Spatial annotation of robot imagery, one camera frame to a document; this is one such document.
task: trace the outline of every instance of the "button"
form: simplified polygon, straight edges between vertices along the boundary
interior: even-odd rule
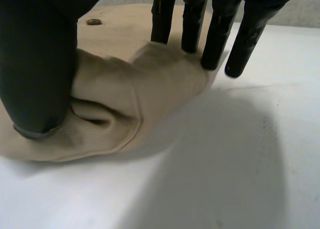
[[[102,22],[99,19],[89,19],[89,20],[86,21],[86,24],[90,25],[90,26],[92,26],[92,25],[101,25]]]

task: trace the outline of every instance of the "folded fabric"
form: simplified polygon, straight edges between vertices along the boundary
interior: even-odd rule
[[[131,21],[135,6],[124,7],[121,18]],[[137,10],[136,14],[135,24],[115,20],[109,30],[107,25],[79,26],[79,47],[95,55],[78,49],[70,107],[62,128],[53,136],[23,138],[0,103],[0,155],[64,162],[136,148],[161,119],[213,81],[210,78],[216,72],[203,70],[198,57],[139,39],[138,29],[145,19],[139,22]],[[102,23],[108,20],[109,14],[100,15]],[[130,31],[137,36],[129,36]],[[128,62],[106,57],[106,51]]]

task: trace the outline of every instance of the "robotic hand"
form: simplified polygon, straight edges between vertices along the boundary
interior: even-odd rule
[[[207,0],[183,0],[183,33],[181,47],[195,53],[201,33]],[[201,64],[215,70],[224,51],[231,27],[242,0],[212,0],[213,14]],[[239,77],[271,19],[289,0],[244,0],[244,16],[225,66],[225,73]],[[175,0],[153,0],[151,41],[168,42]]]

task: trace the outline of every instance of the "white table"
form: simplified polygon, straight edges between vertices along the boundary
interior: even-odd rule
[[[1,158],[0,229],[320,228],[319,82],[320,29],[268,26],[242,77],[221,70],[137,151]]]

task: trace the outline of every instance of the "beige garment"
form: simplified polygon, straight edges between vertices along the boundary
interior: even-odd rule
[[[161,119],[201,92],[215,72],[203,70],[197,56],[148,42],[150,8],[101,7],[80,19],[83,50],[78,50],[73,99],[62,128],[49,138],[27,140],[15,132],[0,103],[0,154],[63,162],[133,149]],[[85,25],[89,18],[103,25]],[[180,25],[172,30],[181,37]]]

